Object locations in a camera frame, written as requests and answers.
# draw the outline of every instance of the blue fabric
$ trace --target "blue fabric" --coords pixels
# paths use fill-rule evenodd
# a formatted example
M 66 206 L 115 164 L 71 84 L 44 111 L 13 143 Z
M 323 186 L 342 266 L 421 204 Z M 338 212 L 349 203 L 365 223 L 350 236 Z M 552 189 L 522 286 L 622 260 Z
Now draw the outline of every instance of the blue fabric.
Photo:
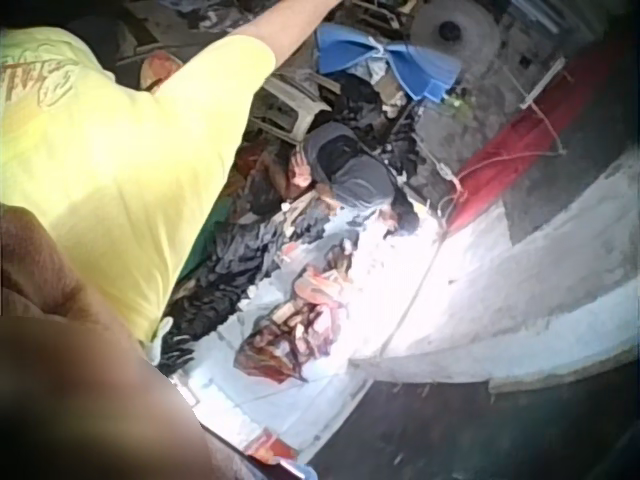
M 346 70 L 368 58 L 384 55 L 398 82 L 414 100 L 440 102 L 460 74 L 460 62 L 426 47 L 391 42 L 381 45 L 354 28 L 323 23 L 316 31 L 321 74 Z

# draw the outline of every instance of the man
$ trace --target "man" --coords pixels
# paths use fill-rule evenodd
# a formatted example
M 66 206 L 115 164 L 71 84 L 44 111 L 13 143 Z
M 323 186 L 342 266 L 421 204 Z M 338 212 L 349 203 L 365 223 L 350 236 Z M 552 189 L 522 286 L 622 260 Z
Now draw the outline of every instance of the man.
M 204 434 L 35 216 L 1 207 L 7 478 L 264 480 Z
M 418 216 L 389 170 L 362 149 L 345 125 L 330 122 L 307 135 L 286 172 L 270 157 L 265 166 L 284 200 L 297 198 L 315 182 L 332 210 L 344 207 L 364 217 L 377 210 L 390 233 L 411 234 L 418 228 Z
M 2 33 L 2 201 L 33 212 L 134 337 L 153 337 L 253 94 L 340 0 L 282 0 L 152 96 L 55 28 Z
M 254 92 L 338 3 L 282 0 L 155 96 L 116 85 L 65 31 L 2 32 L 2 202 L 33 212 L 0 212 L 9 470 L 262 478 L 207 451 L 193 412 L 135 340 L 152 336 Z

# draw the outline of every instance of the red fabric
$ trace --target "red fabric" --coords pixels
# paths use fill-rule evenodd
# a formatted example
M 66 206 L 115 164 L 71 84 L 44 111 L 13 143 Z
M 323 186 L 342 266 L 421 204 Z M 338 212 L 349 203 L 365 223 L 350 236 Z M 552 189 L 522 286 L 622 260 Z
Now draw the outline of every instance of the red fabric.
M 538 97 L 536 104 L 549 118 L 556 132 L 562 132 L 582 112 L 597 89 L 606 81 L 625 47 L 626 42 L 614 41 L 591 49 L 566 68 L 573 82 L 559 74 L 555 82 Z M 449 231 L 455 233 L 469 225 L 538 158 L 548 158 L 535 154 L 526 155 L 527 153 L 553 152 L 555 149 L 553 134 L 544 121 L 532 108 L 523 111 L 458 172 L 467 196 L 458 203 L 449 222 Z M 525 156 L 495 162 L 479 167 L 466 176 L 464 174 L 483 162 L 511 155 Z

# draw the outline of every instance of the pile of clothes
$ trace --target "pile of clothes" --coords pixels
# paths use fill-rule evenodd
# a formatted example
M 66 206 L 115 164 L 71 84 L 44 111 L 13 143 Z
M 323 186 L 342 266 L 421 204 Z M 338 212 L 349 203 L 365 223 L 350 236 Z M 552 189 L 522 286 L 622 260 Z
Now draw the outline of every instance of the pile of clothes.
M 294 283 L 294 298 L 259 320 L 242 342 L 235 368 L 278 384 L 290 378 L 307 382 L 303 367 L 329 356 L 340 335 L 353 253 L 353 244 L 344 240 L 329 251 L 322 271 L 308 267 Z
M 329 221 L 323 202 L 313 200 L 285 232 L 279 219 L 250 224 L 228 223 L 216 232 L 209 259 L 195 275 L 190 292 L 172 302 L 165 316 L 173 326 L 162 340 L 158 369 L 166 376 L 192 359 L 192 342 L 214 332 L 236 313 L 249 287 L 277 268 L 276 256 L 288 242 L 313 243 Z

